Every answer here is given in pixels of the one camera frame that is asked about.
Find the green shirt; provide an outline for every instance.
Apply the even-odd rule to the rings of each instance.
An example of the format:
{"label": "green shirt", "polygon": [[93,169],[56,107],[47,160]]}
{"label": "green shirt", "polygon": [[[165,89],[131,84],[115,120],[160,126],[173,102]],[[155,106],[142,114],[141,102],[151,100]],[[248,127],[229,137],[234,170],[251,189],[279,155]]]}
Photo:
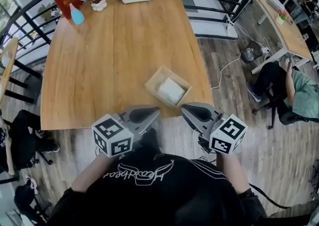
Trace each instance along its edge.
{"label": "green shirt", "polygon": [[293,71],[295,86],[293,106],[285,99],[289,109],[306,118],[319,118],[319,85],[300,71]]}

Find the wooden table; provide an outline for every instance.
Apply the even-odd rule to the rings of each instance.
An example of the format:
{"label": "wooden table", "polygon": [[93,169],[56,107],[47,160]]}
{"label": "wooden table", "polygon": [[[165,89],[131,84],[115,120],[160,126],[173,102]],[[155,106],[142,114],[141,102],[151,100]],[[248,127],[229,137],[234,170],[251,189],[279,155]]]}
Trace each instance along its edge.
{"label": "wooden table", "polygon": [[161,66],[192,85],[183,102],[213,104],[181,0],[106,1],[102,12],[83,6],[79,26],[60,18],[45,66],[42,129],[90,127],[107,113],[141,104],[159,106],[162,117],[180,115],[145,89]]}
{"label": "wooden table", "polygon": [[311,56],[311,53],[304,39],[302,38],[302,35],[299,29],[297,28],[296,24],[293,23],[292,25],[289,25],[285,21],[283,25],[279,25],[275,20],[276,16],[278,15],[278,12],[267,3],[267,0],[255,0],[255,2],[262,8],[262,10],[265,13],[258,21],[258,24],[261,24],[265,20],[265,18],[268,17],[271,25],[274,27],[277,35],[279,36],[283,48],[280,49],[274,55],[272,55],[263,64],[260,64],[257,68],[253,69],[252,73],[256,74],[266,63],[280,59],[287,52],[303,58],[303,60],[299,61],[296,64],[296,67],[300,67],[306,62],[312,61],[313,58]]}
{"label": "wooden table", "polygon": [[[4,66],[5,68],[0,78],[0,84],[1,84],[0,102],[2,101],[3,96],[6,95],[21,101],[34,103],[41,91],[42,75],[28,68],[27,66],[23,65],[22,63],[20,63],[19,61],[15,59],[17,47],[18,47],[18,39],[14,37],[10,40],[10,42],[3,49],[0,55],[0,61],[2,61],[2,58],[4,55],[7,55],[7,57],[9,58],[9,61],[6,63],[6,66]],[[17,67],[21,68],[22,70],[30,74],[30,76],[27,77],[24,83],[10,77],[11,71],[14,65],[16,65]],[[5,88],[8,82],[11,82],[13,84],[19,85],[22,88],[24,88],[24,95],[6,90]]]}

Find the black t-shirt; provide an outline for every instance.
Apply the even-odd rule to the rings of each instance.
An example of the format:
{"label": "black t-shirt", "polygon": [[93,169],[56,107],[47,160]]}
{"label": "black t-shirt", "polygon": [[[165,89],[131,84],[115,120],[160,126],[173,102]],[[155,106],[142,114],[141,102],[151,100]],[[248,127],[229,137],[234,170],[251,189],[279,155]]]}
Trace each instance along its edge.
{"label": "black t-shirt", "polygon": [[3,171],[8,171],[8,164],[6,162],[5,132],[0,128],[0,173]]}
{"label": "black t-shirt", "polygon": [[85,194],[67,190],[49,225],[251,225],[223,173],[206,161],[132,154]]}

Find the cardboard box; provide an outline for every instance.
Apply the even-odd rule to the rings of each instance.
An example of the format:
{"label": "cardboard box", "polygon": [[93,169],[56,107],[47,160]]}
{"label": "cardboard box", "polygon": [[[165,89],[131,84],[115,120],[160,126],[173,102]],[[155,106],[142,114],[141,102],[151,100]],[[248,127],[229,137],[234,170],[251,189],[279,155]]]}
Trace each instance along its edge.
{"label": "cardboard box", "polygon": [[[160,96],[158,94],[158,90],[160,85],[167,79],[171,78],[174,82],[176,82],[183,90],[185,90],[184,96],[179,100],[179,102],[176,105],[172,105],[169,101],[167,101],[165,98]],[[183,101],[183,99],[187,96],[189,93],[189,90],[191,89],[191,85],[188,84],[186,81],[184,81],[181,77],[173,73],[171,70],[169,70],[166,67],[160,67],[156,73],[149,79],[149,81],[145,84],[146,90],[148,90],[151,94],[153,94],[156,98],[158,98],[160,101],[162,101],[164,104],[166,104],[171,109],[178,108]]]}

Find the black pants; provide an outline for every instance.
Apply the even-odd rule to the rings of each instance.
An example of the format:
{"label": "black pants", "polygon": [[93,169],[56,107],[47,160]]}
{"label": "black pants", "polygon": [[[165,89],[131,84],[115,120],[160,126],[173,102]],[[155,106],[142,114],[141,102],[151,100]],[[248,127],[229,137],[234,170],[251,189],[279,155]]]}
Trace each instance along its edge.
{"label": "black pants", "polygon": [[9,136],[12,139],[12,160],[16,168],[23,167],[36,151],[48,152],[54,148],[53,140],[46,140],[30,134],[28,127],[41,130],[40,117],[21,110],[10,125]]}
{"label": "black pants", "polygon": [[14,195],[14,203],[21,214],[25,215],[30,220],[35,221],[39,225],[45,225],[45,221],[42,217],[30,206],[35,198],[34,190],[31,189],[30,184],[31,181],[28,180],[25,185],[17,187]]}
{"label": "black pants", "polygon": [[254,85],[254,91],[258,96],[262,96],[273,84],[273,95],[276,99],[278,115],[282,116],[288,112],[284,99],[287,97],[286,92],[286,71],[275,62],[266,63],[261,69],[257,82]]}

